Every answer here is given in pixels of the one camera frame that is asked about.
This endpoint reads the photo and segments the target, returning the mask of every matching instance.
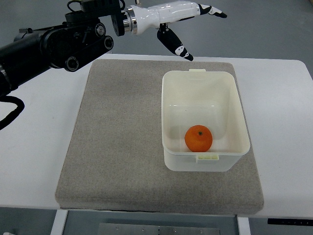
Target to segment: orange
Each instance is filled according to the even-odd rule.
[[[193,152],[206,152],[212,146],[213,137],[211,131],[202,125],[195,125],[185,134],[185,143]]]

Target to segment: gray felt mat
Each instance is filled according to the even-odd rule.
[[[226,71],[229,63],[93,62],[56,200],[63,209],[253,214],[263,194],[252,146],[227,172],[175,172],[164,163],[163,75]]]

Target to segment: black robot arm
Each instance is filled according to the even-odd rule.
[[[70,10],[61,25],[36,29],[20,29],[14,42],[0,48],[0,101],[15,103],[18,108],[0,121],[7,126],[23,110],[23,102],[7,96],[21,84],[50,68],[77,71],[113,48],[113,39],[106,35],[99,17],[111,16],[117,36],[125,31],[141,34],[147,28],[158,29],[157,37],[173,54],[192,61],[178,36],[168,23],[183,21],[199,15],[226,18],[221,10],[195,2],[179,0],[149,8],[136,5],[125,8],[124,0],[71,0]],[[70,5],[79,3],[81,10]]]

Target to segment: plastic container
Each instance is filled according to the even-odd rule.
[[[235,79],[227,72],[166,73],[161,110],[164,161],[170,170],[227,171],[250,149]],[[185,133],[194,125],[212,133],[207,152],[191,152],[185,144]]]

